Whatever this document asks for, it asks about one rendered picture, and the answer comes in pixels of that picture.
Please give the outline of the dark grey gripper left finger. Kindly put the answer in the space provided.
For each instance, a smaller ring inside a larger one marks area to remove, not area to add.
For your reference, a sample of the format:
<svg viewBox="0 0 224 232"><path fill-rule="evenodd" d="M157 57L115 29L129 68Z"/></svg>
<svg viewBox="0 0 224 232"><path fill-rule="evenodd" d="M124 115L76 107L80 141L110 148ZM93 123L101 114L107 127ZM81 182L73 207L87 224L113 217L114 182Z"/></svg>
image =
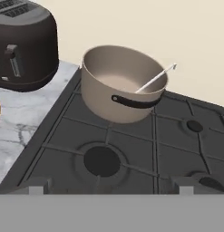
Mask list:
<svg viewBox="0 0 224 232"><path fill-rule="evenodd" d="M15 194L49 194L53 180L51 178L30 178L19 186L14 193Z"/></svg>

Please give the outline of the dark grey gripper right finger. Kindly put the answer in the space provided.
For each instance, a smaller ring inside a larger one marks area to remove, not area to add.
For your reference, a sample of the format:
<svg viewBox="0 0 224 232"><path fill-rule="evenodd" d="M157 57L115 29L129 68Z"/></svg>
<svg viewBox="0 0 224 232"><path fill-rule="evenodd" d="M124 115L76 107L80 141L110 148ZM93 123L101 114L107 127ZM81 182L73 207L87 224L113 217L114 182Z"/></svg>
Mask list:
<svg viewBox="0 0 224 232"><path fill-rule="evenodd" d="M176 194L213 194L212 188L203 187L198 181L189 177L173 177L171 179L173 192Z"/></svg>

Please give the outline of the white ladle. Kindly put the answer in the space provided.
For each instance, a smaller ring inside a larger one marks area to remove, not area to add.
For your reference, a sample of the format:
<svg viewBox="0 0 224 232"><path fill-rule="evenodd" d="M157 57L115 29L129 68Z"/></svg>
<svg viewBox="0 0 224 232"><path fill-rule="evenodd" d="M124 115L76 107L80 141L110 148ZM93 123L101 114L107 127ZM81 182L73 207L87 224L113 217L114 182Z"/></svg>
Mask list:
<svg viewBox="0 0 224 232"><path fill-rule="evenodd" d="M169 70L175 70L177 67L176 63L173 63L172 65L170 65L168 68L164 69L162 72L160 72L159 74L157 74L155 77L153 77L152 79L150 79L148 82L146 82L140 89L138 89L135 93L139 93L143 90L145 90L148 86L152 85L154 82L156 82L157 80L159 80L161 78L162 75L164 75L165 73L167 73Z"/></svg>

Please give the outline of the dark grey gas hob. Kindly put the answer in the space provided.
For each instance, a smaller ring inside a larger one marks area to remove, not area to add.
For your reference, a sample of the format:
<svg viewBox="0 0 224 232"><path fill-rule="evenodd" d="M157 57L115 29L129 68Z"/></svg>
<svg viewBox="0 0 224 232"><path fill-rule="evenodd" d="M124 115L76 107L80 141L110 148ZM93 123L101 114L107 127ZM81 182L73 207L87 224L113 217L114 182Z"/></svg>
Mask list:
<svg viewBox="0 0 224 232"><path fill-rule="evenodd" d="M173 92L144 120L112 124L85 106L76 73L0 184L51 178L49 194L176 194L189 177L224 194L224 108Z"/></svg>

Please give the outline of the dark brown toaster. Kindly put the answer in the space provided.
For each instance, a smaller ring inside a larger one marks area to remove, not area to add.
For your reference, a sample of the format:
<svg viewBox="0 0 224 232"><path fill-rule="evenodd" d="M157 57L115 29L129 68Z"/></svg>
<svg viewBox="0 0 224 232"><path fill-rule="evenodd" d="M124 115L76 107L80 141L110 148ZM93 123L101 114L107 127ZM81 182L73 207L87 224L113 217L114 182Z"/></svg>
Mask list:
<svg viewBox="0 0 224 232"><path fill-rule="evenodd" d="M0 88L31 92L59 67L57 24L30 0L0 0Z"/></svg>

